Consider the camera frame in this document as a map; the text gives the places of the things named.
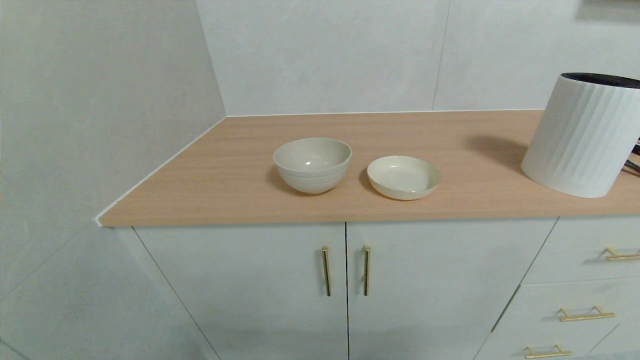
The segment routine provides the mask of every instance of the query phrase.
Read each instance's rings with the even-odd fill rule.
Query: bowl rim
[[[289,145],[289,144],[292,144],[292,143],[294,143],[294,142],[298,142],[298,141],[302,141],[302,140],[311,140],[311,139],[322,139],[322,140],[331,140],[332,142],[339,142],[339,143],[341,143],[342,145],[345,145],[345,146],[347,147],[347,149],[349,149],[349,156],[347,156],[347,158],[346,158],[344,161],[341,161],[340,163],[338,163],[338,164],[336,164],[336,165],[334,165],[334,166],[332,166],[332,167],[324,168],[324,169],[322,169],[322,170],[297,170],[297,169],[293,169],[293,168],[289,168],[289,167],[283,166],[282,164],[280,164],[280,163],[278,162],[278,160],[276,160],[276,154],[278,154],[278,151],[280,151],[280,149],[282,149],[283,147],[285,147],[285,146],[287,146],[287,145]],[[310,173],[313,173],[313,172],[324,172],[324,171],[327,171],[327,170],[335,169],[335,168],[337,168],[337,167],[339,167],[339,166],[341,166],[341,165],[343,165],[343,164],[345,164],[345,163],[349,162],[349,160],[351,160],[352,155],[353,155],[353,149],[349,146],[349,144],[348,144],[348,143],[346,143],[346,142],[343,142],[343,141],[341,141],[341,140],[338,140],[338,139],[334,139],[334,138],[323,138],[323,137],[300,138],[300,139],[295,139],[295,140],[293,140],[293,141],[290,141],[290,142],[284,143],[284,144],[282,144],[281,146],[279,146],[279,148],[277,148],[277,149],[276,149],[276,151],[274,151],[274,152],[273,152],[273,162],[274,162],[278,167],[283,168],[283,169],[285,169],[285,170],[287,170],[287,171],[291,171],[291,172],[303,172],[303,173],[306,173],[306,174],[310,174]]]
[[[371,177],[371,173],[369,172],[371,165],[373,165],[373,163],[375,163],[378,160],[382,160],[382,159],[386,159],[386,158],[405,158],[405,159],[411,159],[411,160],[418,160],[421,163],[424,163],[427,165],[428,168],[430,168],[432,171],[428,172],[428,175],[434,174],[436,175],[436,181],[433,185],[429,185],[428,187],[424,188],[424,189],[420,189],[420,190],[403,190],[403,189],[398,189],[398,188],[391,188],[389,186],[385,186],[382,185],[380,182],[376,181],[373,177]],[[389,189],[395,192],[402,192],[402,193],[407,193],[407,194],[415,194],[415,193],[422,193],[422,192],[429,192],[431,190],[433,190],[436,186],[438,186],[438,184],[440,184],[440,181],[442,180],[442,173],[440,172],[440,170],[438,168],[435,167],[434,164],[426,161],[426,160],[422,160],[420,158],[415,158],[413,156],[408,156],[408,155],[389,155],[389,156],[382,156],[381,158],[377,158],[375,160],[373,160],[372,162],[369,163],[369,165],[367,166],[367,177],[369,178],[370,181],[376,183],[378,186],[380,186],[381,188],[385,188],[385,189]]]

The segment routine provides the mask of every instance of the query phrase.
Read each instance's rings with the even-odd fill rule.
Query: brass handle
[[[626,261],[626,260],[640,260],[640,254],[633,255],[620,255],[617,251],[607,246],[606,251],[611,255],[607,256],[605,259],[607,261]]]
[[[322,247],[322,263],[324,265],[324,287],[326,296],[331,296],[331,278],[329,276],[329,247]]]
[[[371,265],[371,248],[364,245],[364,296],[369,296],[369,267]]]
[[[556,344],[556,349],[558,349],[558,352],[549,352],[547,354],[534,354],[533,350],[531,350],[531,347],[527,347],[527,351],[529,351],[529,355],[524,355],[524,358],[525,359],[544,359],[546,357],[571,356],[571,355],[573,355],[573,353],[570,352],[570,351],[562,350],[562,348],[558,344]]]
[[[596,309],[596,311],[598,311],[597,314],[575,315],[575,316],[570,316],[569,312],[567,312],[565,308],[561,308],[560,311],[563,312],[564,316],[558,318],[558,320],[562,322],[574,322],[579,320],[613,318],[616,316],[616,314],[614,313],[603,313],[602,309],[600,309],[600,306],[594,305],[593,308]]]

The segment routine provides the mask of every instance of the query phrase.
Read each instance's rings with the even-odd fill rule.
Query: beige bowl
[[[323,193],[344,179],[351,148],[340,140],[305,138],[286,143],[273,153],[285,183],[303,193]]]
[[[367,167],[371,186],[384,196],[416,200],[429,195],[440,182],[440,172],[432,164],[411,156],[385,156]]]

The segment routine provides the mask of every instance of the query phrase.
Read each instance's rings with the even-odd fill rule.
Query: white bowl
[[[371,186],[384,196],[415,200],[429,195],[440,182],[432,164],[411,156],[385,156],[367,167]]]
[[[351,148],[340,140],[306,138],[286,143],[273,153],[285,183],[303,193],[323,193],[344,179]]]

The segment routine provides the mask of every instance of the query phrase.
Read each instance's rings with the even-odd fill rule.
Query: deep bowl
[[[273,161],[285,183],[299,192],[317,194],[344,179],[351,148],[336,139],[304,138],[279,147]]]

